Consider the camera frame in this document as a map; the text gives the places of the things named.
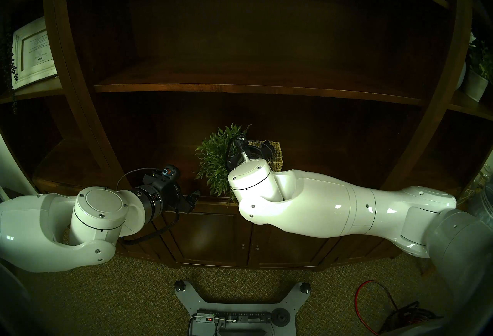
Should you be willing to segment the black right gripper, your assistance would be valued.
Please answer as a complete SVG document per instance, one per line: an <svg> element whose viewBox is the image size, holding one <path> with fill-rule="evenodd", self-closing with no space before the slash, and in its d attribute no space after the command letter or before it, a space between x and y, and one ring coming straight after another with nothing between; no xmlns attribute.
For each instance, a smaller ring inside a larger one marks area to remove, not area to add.
<svg viewBox="0 0 493 336"><path fill-rule="evenodd" d="M275 171L276 151L270 141L248 140L248 149L249 151L246 153L248 160L264 159L271 170Z"/></svg>

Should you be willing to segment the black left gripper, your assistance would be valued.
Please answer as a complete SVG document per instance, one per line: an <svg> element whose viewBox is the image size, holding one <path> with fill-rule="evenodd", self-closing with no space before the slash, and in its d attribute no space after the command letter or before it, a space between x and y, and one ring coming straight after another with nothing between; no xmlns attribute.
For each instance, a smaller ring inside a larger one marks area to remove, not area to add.
<svg viewBox="0 0 493 336"><path fill-rule="evenodd" d="M163 211L168 210L171 207L175 211L174 221L178 221L180 217L179 203L182 198L181 189L176 181L154 181L154 188L159 195L159 208L156 206L154 219L162 214ZM197 204L198 199L201 197L200 190L196 190L191 196L185 196L185 212L192 212Z"/></svg>

